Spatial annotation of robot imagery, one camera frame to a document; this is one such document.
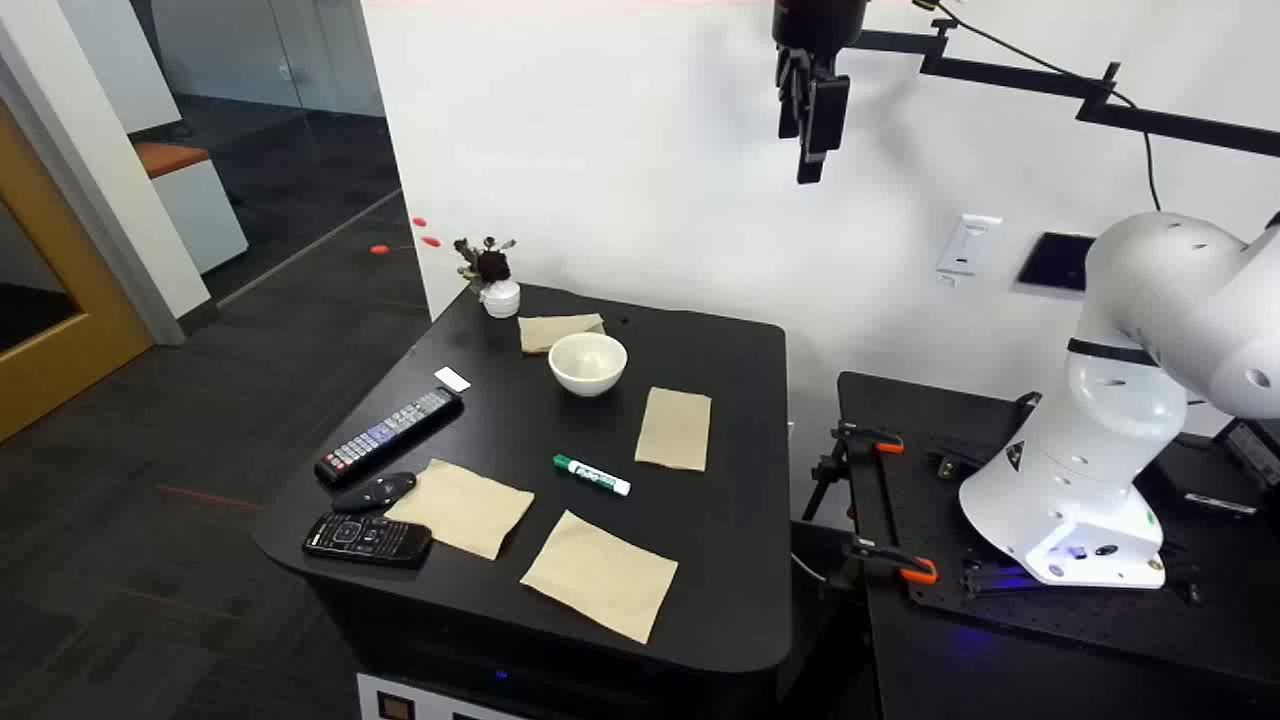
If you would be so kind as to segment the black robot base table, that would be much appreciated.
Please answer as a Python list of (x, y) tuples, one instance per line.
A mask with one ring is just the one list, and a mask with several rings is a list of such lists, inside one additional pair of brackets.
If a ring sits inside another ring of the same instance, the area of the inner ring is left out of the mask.
[(902, 438), (857, 467), (857, 527), (939, 568), (936, 587), (862, 583), (880, 720), (1280, 720), (1275, 532), (1173, 495), (1174, 480), (1237, 480), (1215, 447), (1174, 444), (1138, 480), (1173, 532), (1168, 587), (1034, 587), (956, 507), (1007, 398), (859, 371), (835, 395), (838, 419)]

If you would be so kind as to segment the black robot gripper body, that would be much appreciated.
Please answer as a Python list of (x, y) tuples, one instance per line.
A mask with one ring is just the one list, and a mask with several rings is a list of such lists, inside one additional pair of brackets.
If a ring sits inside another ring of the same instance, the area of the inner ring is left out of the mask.
[(782, 64), (833, 64), (862, 26), (867, 0), (770, 0), (770, 41)]

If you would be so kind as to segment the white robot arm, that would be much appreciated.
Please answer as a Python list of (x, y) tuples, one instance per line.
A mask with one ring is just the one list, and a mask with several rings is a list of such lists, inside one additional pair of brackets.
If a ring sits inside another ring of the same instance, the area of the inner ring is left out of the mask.
[(1034, 583), (1157, 592), (1165, 527), (1135, 476), (1187, 398), (1280, 415), (1280, 227), (1240, 238), (1178, 212), (1105, 227), (1063, 376), (960, 485), (964, 519)]

